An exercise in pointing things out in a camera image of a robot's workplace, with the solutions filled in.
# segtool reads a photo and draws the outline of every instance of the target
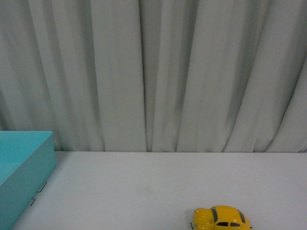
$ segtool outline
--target gray fabric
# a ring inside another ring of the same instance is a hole
[[[1,0],[0,130],[52,130],[57,150],[304,152],[306,55],[306,0]]]

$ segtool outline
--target table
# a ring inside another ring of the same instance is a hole
[[[254,230],[306,229],[304,153],[56,152],[13,230],[188,230],[198,207],[229,205]]]

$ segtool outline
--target car window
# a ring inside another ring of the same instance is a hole
[[[240,215],[240,217],[241,217],[241,221],[242,221],[243,223],[245,223],[245,218],[244,218],[243,213],[240,212],[240,210],[238,210],[238,212],[239,212],[239,215]]]
[[[214,222],[216,222],[217,221],[216,209],[215,209],[215,207],[212,207],[211,210],[212,210],[212,213],[213,213]]]
[[[240,227],[240,224],[238,224],[238,223],[230,223],[230,226],[231,227]]]
[[[228,222],[220,222],[217,225],[218,226],[228,226]]]

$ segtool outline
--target beetle car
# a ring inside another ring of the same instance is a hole
[[[250,230],[252,228],[244,213],[230,206],[196,209],[191,227],[195,230]]]

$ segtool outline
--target turquoise box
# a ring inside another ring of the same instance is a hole
[[[0,229],[18,219],[56,166],[50,131],[0,131]]]

